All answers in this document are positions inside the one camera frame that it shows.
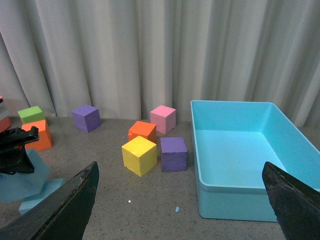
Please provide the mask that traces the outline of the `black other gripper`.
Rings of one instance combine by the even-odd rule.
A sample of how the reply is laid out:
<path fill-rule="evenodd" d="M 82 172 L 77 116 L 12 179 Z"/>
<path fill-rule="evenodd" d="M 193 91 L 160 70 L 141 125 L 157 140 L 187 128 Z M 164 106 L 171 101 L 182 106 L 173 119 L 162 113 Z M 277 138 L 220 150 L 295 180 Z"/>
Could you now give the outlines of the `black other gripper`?
<path fill-rule="evenodd" d="M 33 174 L 25 144 L 38 141 L 39 129 L 19 127 L 0 134 L 0 172 Z M 99 167 L 92 162 L 38 205 L 0 230 L 2 240 L 81 240 L 92 214 Z"/>

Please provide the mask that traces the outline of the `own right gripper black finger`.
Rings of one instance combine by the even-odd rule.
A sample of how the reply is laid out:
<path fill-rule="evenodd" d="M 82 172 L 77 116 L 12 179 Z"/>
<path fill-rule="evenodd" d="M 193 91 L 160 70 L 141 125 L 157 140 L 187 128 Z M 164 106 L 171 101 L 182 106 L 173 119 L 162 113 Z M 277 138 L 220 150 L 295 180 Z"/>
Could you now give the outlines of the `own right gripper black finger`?
<path fill-rule="evenodd" d="M 287 240 L 320 238 L 320 193 L 267 161 L 262 180 L 269 203 Z"/>

